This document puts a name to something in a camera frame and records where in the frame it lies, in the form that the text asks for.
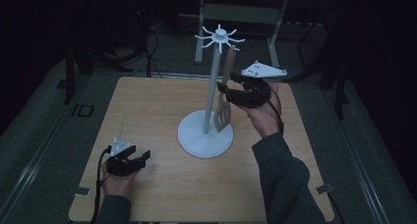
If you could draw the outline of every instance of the vertical pole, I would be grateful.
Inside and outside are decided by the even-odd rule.
[[[209,78],[208,105],[206,107],[205,124],[203,127],[203,134],[205,135],[209,132],[209,121],[211,118],[212,100],[214,99],[214,90],[217,82],[218,66],[220,65],[220,56],[221,55],[219,51],[219,44],[215,43],[212,53],[211,74]]]

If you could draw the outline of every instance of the wooden table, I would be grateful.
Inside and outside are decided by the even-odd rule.
[[[188,114],[206,108],[208,89],[206,80],[121,78],[80,182],[80,187],[91,192],[75,196],[70,219],[91,219],[98,157],[114,138],[119,138],[135,144],[138,154],[151,151],[147,167],[136,177],[131,193],[131,220],[265,222],[259,169],[252,151],[260,136],[246,113],[232,105],[233,143],[215,158],[197,158],[178,142],[178,125]],[[334,214],[328,196],[316,191],[323,180],[291,88],[281,84],[278,94],[284,137],[294,156],[307,164],[311,173],[309,189],[326,221],[330,221]]]

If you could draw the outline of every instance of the dark background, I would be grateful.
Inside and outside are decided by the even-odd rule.
[[[0,0],[0,134],[74,39],[109,53],[137,44],[140,33],[127,30],[147,2],[173,27],[176,14],[199,9],[198,0]],[[291,0],[285,20],[333,23],[324,16],[333,8],[340,16],[325,27],[335,36],[329,45],[346,54],[347,77],[417,199],[416,0]]]

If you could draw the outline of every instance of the white stand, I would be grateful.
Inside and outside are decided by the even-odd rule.
[[[204,46],[204,48],[214,43],[214,50],[211,64],[211,74],[208,87],[208,103],[206,111],[197,111],[187,115],[180,123],[178,127],[178,140],[181,146],[190,154],[201,157],[211,158],[222,154],[233,142],[233,129],[231,125],[227,125],[220,133],[215,129],[214,124],[211,124],[214,112],[211,111],[212,101],[214,98],[214,91],[216,86],[216,79],[218,76],[218,66],[220,64],[221,57],[221,44],[226,43],[230,46],[228,40],[241,42],[244,40],[234,40],[228,38],[228,35],[224,29],[218,26],[218,29],[214,32],[210,32],[204,28],[207,33],[210,33],[210,37],[199,37],[200,39],[211,39],[211,42]]]

